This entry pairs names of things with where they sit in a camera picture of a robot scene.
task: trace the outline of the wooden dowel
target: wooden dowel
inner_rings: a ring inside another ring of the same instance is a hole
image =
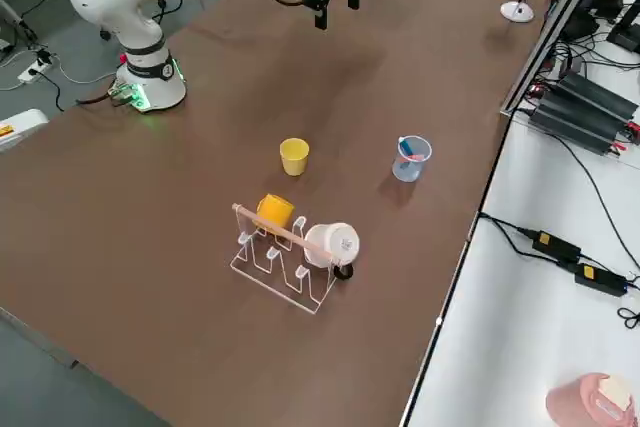
[[[240,204],[233,204],[231,206],[233,210],[235,210],[238,214],[245,216],[248,219],[253,220],[257,224],[266,227],[269,231],[276,234],[278,237],[283,237],[285,239],[290,240],[294,244],[299,245],[300,247],[311,250],[318,255],[321,255],[325,259],[327,259],[333,265],[342,265],[342,261],[339,258],[336,258],[331,252],[327,252],[319,245],[316,245],[308,240],[303,239],[302,237],[298,237],[297,235],[289,232],[288,230],[283,229],[282,227],[274,224],[268,219],[264,219],[257,214],[254,214],[250,210],[245,209]]]

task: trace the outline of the pink cup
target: pink cup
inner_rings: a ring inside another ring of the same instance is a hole
[[[586,374],[551,390],[547,410],[553,421],[560,427],[637,427],[631,393],[615,383],[617,379],[611,379],[607,384],[615,383],[618,399],[608,398],[601,392],[601,382],[606,379],[610,379],[606,374]]]

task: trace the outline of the yellow mug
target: yellow mug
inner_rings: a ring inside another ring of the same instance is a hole
[[[262,218],[270,220],[278,227],[287,228],[289,219],[295,207],[277,195],[267,194],[258,204],[258,215]]]

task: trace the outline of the white lamp base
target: white lamp base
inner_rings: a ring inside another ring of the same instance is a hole
[[[507,2],[500,6],[500,13],[505,19],[511,22],[531,22],[533,20],[533,10],[524,2],[516,2],[515,0]]]

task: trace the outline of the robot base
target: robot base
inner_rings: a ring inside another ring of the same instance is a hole
[[[114,88],[123,84],[136,87],[137,95],[129,102],[140,112],[169,109],[178,105],[187,95],[187,88],[178,66],[173,63],[174,73],[169,80],[145,78],[132,73],[127,65],[121,65],[116,74]]]
[[[531,22],[533,20],[533,10],[524,2],[507,2],[500,6],[500,13],[511,22]]]

